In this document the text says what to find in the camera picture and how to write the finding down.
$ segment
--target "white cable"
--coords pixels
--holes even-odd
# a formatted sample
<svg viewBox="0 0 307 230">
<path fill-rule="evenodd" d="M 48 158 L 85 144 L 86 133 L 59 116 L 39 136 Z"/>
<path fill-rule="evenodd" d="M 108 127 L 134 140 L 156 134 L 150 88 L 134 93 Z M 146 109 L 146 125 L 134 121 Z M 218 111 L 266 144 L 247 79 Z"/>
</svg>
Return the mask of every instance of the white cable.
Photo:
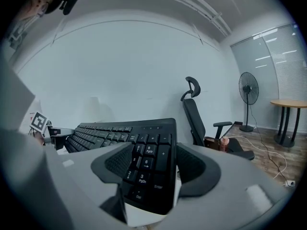
<svg viewBox="0 0 307 230">
<path fill-rule="evenodd" d="M 250 143 L 250 145 L 252 145 L 254 148 L 256 148 L 256 147 L 249 141 L 249 139 L 247 139 L 246 137 L 243 137 L 243 136 L 231 136 L 231 137 L 228 137 L 228 138 L 233 138 L 233 137 L 241 137 L 241 138 L 244 138 L 244 139 L 248 140 L 248 142 Z M 285 168 L 284 168 L 282 171 L 278 172 L 278 174 L 277 174 L 273 179 L 275 179 L 280 173 L 284 172 L 284 170 L 287 168 L 287 160 L 286 160 L 286 158 L 285 158 L 283 155 L 280 155 L 279 153 L 274 152 L 274 151 L 262 150 L 262 149 L 260 149 L 260 148 L 257 148 L 257 149 L 259 149 L 260 151 L 264 151 L 264 152 L 275 153 L 275 154 L 281 156 L 281 157 L 284 159 L 284 162 L 285 162 L 285 164 L 286 164 Z"/>
</svg>

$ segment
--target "fan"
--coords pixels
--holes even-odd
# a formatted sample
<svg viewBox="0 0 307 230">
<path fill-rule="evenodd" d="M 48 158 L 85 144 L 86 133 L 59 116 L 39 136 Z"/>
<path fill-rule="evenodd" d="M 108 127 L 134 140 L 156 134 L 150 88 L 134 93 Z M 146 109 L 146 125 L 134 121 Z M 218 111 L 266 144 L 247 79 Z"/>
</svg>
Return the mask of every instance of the fan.
<svg viewBox="0 0 307 230">
<path fill-rule="evenodd" d="M 259 89 L 255 77 L 249 73 L 242 73 L 239 79 L 239 90 L 243 101 L 247 104 L 246 125 L 242 125 L 240 130 L 244 132 L 252 132 L 254 128 L 248 125 L 248 105 L 253 105 L 258 99 Z"/>
</svg>

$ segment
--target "round wooden table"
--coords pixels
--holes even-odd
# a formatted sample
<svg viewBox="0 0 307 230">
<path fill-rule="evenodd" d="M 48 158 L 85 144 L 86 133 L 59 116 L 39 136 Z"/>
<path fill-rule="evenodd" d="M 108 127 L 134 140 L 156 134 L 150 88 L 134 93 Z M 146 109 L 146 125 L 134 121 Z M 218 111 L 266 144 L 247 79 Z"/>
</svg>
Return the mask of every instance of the round wooden table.
<svg viewBox="0 0 307 230">
<path fill-rule="evenodd" d="M 297 101 L 297 100 L 271 100 L 271 103 L 273 105 L 279 105 L 282 107 L 282 117 L 280 119 L 280 125 L 279 125 L 279 130 L 277 135 L 274 136 L 274 140 L 287 148 L 291 148 L 294 146 L 295 142 L 295 136 L 297 132 L 297 126 L 298 126 L 298 120 L 299 120 L 299 115 L 301 112 L 301 108 L 307 108 L 307 101 Z M 284 115 L 284 108 L 287 108 L 287 113 L 286 113 L 286 121 L 284 123 L 284 129 L 283 129 L 283 134 L 282 133 L 282 128 L 283 128 L 283 115 Z M 293 131 L 292 138 L 286 136 L 287 133 L 287 128 L 288 128 L 288 123 L 289 123 L 289 116 L 290 116 L 290 107 L 297 108 L 297 115 L 296 115 L 296 122 L 295 122 L 295 127 Z"/>
</svg>

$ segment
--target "keyboard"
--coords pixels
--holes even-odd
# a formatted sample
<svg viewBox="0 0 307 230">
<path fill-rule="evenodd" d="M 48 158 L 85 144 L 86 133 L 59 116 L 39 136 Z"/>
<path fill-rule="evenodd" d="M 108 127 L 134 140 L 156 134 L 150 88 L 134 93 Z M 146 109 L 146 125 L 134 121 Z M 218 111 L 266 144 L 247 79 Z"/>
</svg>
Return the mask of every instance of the keyboard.
<svg viewBox="0 0 307 230">
<path fill-rule="evenodd" d="M 173 118 L 118 123 L 81 123 L 67 137 L 68 152 L 133 144 L 132 161 L 121 189 L 124 201 L 166 215 L 173 207 L 176 181 L 176 121 Z"/>
</svg>

